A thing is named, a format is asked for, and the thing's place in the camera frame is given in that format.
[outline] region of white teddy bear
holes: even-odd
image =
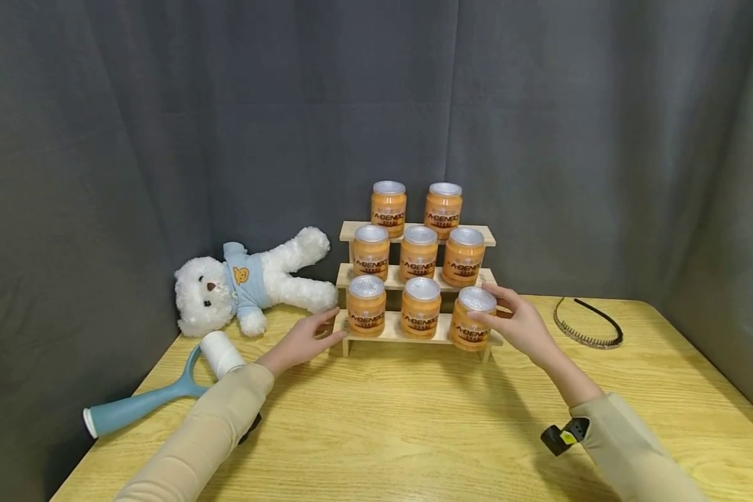
[[[329,239],[314,227],[268,252],[248,254],[243,244],[225,243],[225,262],[193,258],[176,272],[178,326],[188,337],[202,337],[237,316],[248,337],[265,333],[262,310],[276,303],[324,312],[337,305],[334,284],[290,275],[317,263],[329,251]]]

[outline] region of wrist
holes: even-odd
[[[288,365],[277,354],[274,354],[273,350],[262,354],[255,363],[270,371],[274,379],[278,379],[288,368]]]
[[[555,370],[556,368],[567,365],[572,361],[554,342],[552,343],[551,347],[542,351],[540,354],[531,356],[530,360],[534,365],[538,366],[541,370],[544,370],[547,373]]]

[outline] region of orange jar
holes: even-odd
[[[443,279],[456,287],[477,284],[482,258],[485,256],[485,237],[473,228],[452,230],[443,253]]]
[[[385,330],[385,283],[374,275],[360,275],[346,290],[349,329],[360,337],[378,337]]]
[[[435,276],[438,259],[438,234],[427,227],[409,227],[404,231],[402,252],[399,253],[399,279]]]
[[[371,224],[385,227],[388,237],[402,237],[407,194],[398,181],[377,181],[371,192]]]
[[[476,286],[463,287],[457,295],[449,326],[449,339],[457,348],[473,352],[485,349],[491,328],[472,321],[466,315],[470,311],[495,315],[496,296]]]
[[[376,225],[363,225],[354,232],[354,275],[376,275],[388,279],[388,231]]]
[[[454,183],[433,183],[429,186],[424,210],[424,224],[439,238],[448,238],[452,228],[460,224],[463,189]]]
[[[402,293],[402,332],[409,338],[428,340],[438,331],[441,288],[434,280],[413,277]]]

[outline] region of beige sleeve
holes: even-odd
[[[609,393],[571,408],[589,419],[581,443],[623,501],[705,501],[693,479],[672,460],[625,400]]]
[[[257,364],[224,375],[114,500],[195,501],[248,432],[273,383],[271,372]]]

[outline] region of white lint roller head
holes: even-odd
[[[213,331],[201,340],[201,352],[218,380],[234,368],[245,365],[243,356],[222,331]]]

